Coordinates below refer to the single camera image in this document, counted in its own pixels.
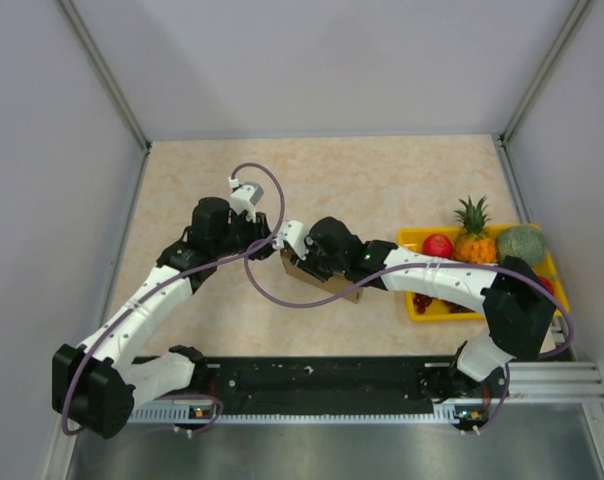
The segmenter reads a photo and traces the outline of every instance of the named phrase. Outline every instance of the pineapple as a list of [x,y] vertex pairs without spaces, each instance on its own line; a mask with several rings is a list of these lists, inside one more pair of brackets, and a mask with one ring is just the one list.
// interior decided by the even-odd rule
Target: pineapple
[[462,230],[453,245],[453,258],[460,262],[497,263],[498,250],[495,239],[490,238],[485,225],[489,217],[485,213],[486,196],[473,205],[471,197],[468,201],[460,199],[464,210],[455,213],[462,223]]

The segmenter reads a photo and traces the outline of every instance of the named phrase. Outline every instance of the green melon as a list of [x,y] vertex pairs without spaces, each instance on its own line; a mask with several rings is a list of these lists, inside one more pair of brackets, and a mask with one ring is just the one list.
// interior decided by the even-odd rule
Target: green melon
[[498,235],[498,260],[502,263],[507,256],[518,257],[529,266],[539,265],[549,252],[542,232],[530,225],[511,227]]

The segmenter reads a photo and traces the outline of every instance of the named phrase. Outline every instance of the beige floor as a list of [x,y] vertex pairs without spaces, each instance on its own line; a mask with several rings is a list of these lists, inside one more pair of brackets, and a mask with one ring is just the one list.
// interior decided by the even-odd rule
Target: beige floor
[[[199,198],[228,198],[227,177],[246,161],[262,163],[279,178],[287,219],[312,225],[332,215],[363,240],[395,240],[403,227],[452,225],[457,199],[467,195],[488,196],[494,223],[516,221],[488,135],[157,142],[114,306],[137,289],[162,249],[179,237]],[[259,206],[274,223],[277,196],[269,180],[253,171],[241,179],[263,185]],[[327,295],[285,275],[276,256],[253,265],[258,280],[282,299]],[[205,355],[450,354],[484,325],[413,323],[403,295],[374,289],[358,305],[340,300],[314,310],[282,308],[254,291],[236,262],[220,268],[178,307],[145,353],[183,344]]]

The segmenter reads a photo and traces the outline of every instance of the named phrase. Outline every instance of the yellow tray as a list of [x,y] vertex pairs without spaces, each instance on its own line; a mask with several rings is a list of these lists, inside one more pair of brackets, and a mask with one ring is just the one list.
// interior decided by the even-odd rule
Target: yellow tray
[[[487,226],[489,235],[496,238],[507,228],[515,225],[490,225]],[[440,233],[448,237],[451,242],[455,240],[460,227],[429,227],[429,228],[403,228],[398,232],[398,244],[412,250],[414,252],[422,253],[422,244],[424,240],[434,233]],[[555,289],[555,297],[562,303],[564,308],[569,310],[569,302],[564,292],[564,287],[558,278],[558,272],[553,263],[551,254],[546,256],[546,260],[543,263],[533,268],[533,271],[542,277],[549,279],[553,288]],[[426,312],[423,314],[418,313],[415,305],[413,305],[413,292],[406,294],[406,306],[409,310],[409,317],[414,322],[445,322],[452,320],[483,320],[484,315],[480,315],[476,312],[469,313],[451,313],[449,307],[441,300],[433,299],[433,303],[427,307]]]

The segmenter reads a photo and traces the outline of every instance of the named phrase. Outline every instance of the black bracket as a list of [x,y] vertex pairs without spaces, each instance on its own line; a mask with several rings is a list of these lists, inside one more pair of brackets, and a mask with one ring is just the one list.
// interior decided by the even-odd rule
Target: black bracket
[[[271,231],[262,212],[251,222],[246,215],[237,215],[229,202],[216,197],[200,200],[193,209],[191,225],[182,232],[180,239],[164,249],[156,264],[167,265],[180,272],[206,265],[223,257],[245,251],[256,240],[266,238]],[[267,245],[249,256],[251,260],[263,260],[275,250]],[[209,268],[189,275],[195,293],[217,268]]]
[[[84,358],[81,348],[62,345],[53,355],[53,410],[62,413],[71,379]],[[83,427],[111,438],[118,433],[133,411],[132,385],[126,385],[111,366],[113,361],[91,358],[82,372],[71,399],[69,418]]]
[[[501,266],[542,285],[531,267],[519,258],[506,257]],[[493,343],[518,360],[536,360],[553,320],[553,303],[520,280],[503,274],[482,294],[486,297],[483,307]]]
[[[325,217],[309,230],[309,252],[304,260],[296,255],[291,263],[320,281],[326,281],[334,273],[342,273],[351,282],[359,282],[385,268],[384,260],[398,248],[395,243],[383,240],[362,242],[346,225],[333,217]],[[384,282],[377,278],[367,286],[386,290]]]

